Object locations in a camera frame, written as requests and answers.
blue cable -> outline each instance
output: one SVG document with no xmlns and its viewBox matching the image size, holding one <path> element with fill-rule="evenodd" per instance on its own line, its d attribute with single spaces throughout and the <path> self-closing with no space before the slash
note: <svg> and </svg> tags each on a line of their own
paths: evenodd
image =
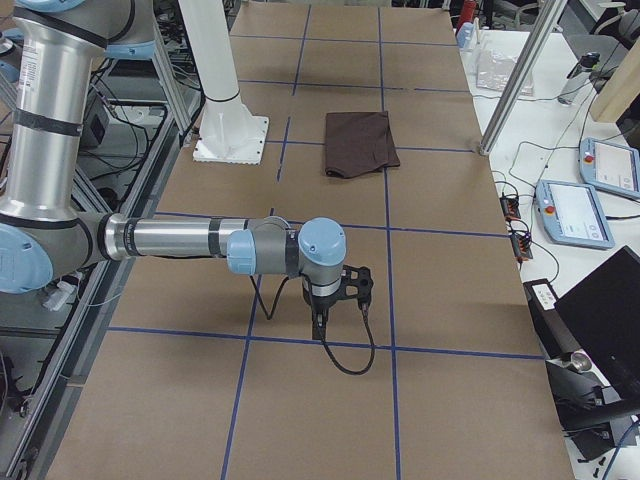
<svg viewBox="0 0 640 480">
<path fill-rule="evenodd" d="M 609 462 L 609 465 L 607 465 L 607 469 L 604 471 L 602 480 L 607 480 L 607 475 L 609 475 L 609 471 L 611 470 L 611 467 L 613 467 L 613 462 L 615 462 L 616 457 L 618 456 L 618 453 L 620 453 L 620 449 L 622 448 L 624 441 L 627 439 L 627 436 L 631 433 L 631 431 L 639 425 L 640 425 L 640 419 L 636 420 L 631 425 L 629 425 L 629 428 L 627 428 L 627 430 L 624 432 L 624 435 L 622 435 L 622 438 L 620 439 L 620 441 L 618 442 L 618 445 L 616 446 L 615 452 L 613 452 L 613 457 L 611 457 L 611 461 Z"/>
</svg>

brown cloth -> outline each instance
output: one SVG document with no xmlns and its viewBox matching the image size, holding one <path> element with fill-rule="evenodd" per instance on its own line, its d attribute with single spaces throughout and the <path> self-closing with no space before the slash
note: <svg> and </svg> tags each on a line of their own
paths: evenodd
<svg viewBox="0 0 640 480">
<path fill-rule="evenodd" d="M 353 178 L 383 167 L 398 167 L 388 112 L 327 113 L 324 171 Z"/>
</svg>

red object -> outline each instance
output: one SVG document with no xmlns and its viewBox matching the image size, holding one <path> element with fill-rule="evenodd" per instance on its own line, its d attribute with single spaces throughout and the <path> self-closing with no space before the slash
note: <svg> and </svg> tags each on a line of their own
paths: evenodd
<svg viewBox="0 0 640 480">
<path fill-rule="evenodd" d="M 460 17 L 458 18 L 458 24 L 456 25 L 456 35 L 462 25 L 473 20 L 476 4 L 477 2 L 475 0 L 464 0 L 464 5 L 462 5 L 462 11 L 460 11 Z"/>
</svg>

white label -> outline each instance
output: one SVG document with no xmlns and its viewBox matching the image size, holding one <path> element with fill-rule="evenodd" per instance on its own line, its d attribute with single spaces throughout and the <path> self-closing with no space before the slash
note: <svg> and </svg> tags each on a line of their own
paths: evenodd
<svg viewBox="0 0 640 480">
<path fill-rule="evenodd" d="M 549 289 L 549 285 L 546 283 L 542 285 L 534 285 L 533 293 L 538 297 L 538 301 L 540 302 L 540 305 L 542 305 L 542 308 L 545 310 L 553 310 L 556 303 L 556 297 L 553 296 L 551 289 Z"/>
<path fill-rule="evenodd" d="M 551 194 L 556 205 L 562 234 L 569 238 L 585 240 L 604 239 L 596 210 L 591 203 L 589 190 L 573 185 L 551 184 Z"/>
<path fill-rule="evenodd" d="M 596 179 L 625 190 L 636 190 L 633 157 L 626 148 L 596 143 Z"/>
<path fill-rule="evenodd" d="M 18 88 L 25 92 L 35 92 L 38 85 L 38 60 L 40 54 L 35 45 L 25 45 L 22 49 L 22 67 Z"/>
</svg>

white base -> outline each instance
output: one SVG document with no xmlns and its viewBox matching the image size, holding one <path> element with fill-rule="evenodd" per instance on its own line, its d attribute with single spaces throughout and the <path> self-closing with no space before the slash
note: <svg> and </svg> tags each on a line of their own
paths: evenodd
<svg viewBox="0 0 640 480">
<path fill-rule="evenodd" d="M 215 136 L 204 136 L 206 132 L 201 130 L 202 136 L 196 144 L 193 159 L 197 162 L 260 164 L 269 130 L 269 118 L 252 116 L 249 122 L 255 125 L 251 136 L 244 138 L 243 143 L 235 147 L 216 141 Z"/>
</svg>

